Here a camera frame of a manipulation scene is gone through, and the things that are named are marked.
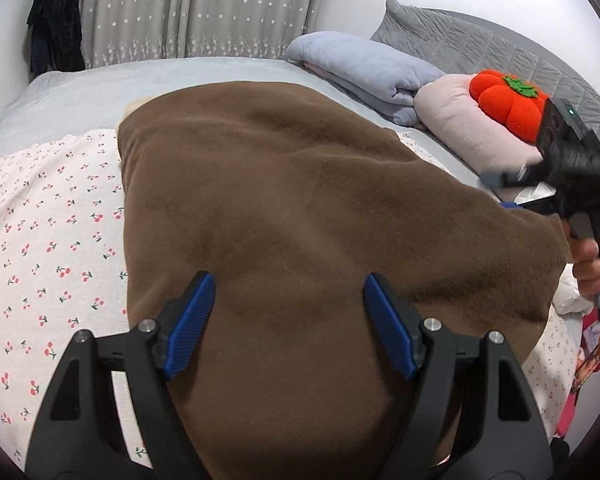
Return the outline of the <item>person's right hand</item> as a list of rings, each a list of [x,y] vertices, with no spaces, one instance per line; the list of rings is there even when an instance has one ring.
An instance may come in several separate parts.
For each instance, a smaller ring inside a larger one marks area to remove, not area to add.
[[[576,240],[571,236],[571,228],[567,221],[562,222],[562,229],[568,240],[572,258],[572,275],[577,280],[580,295],[592,300],[600,293],[600,250],[592,238]]]

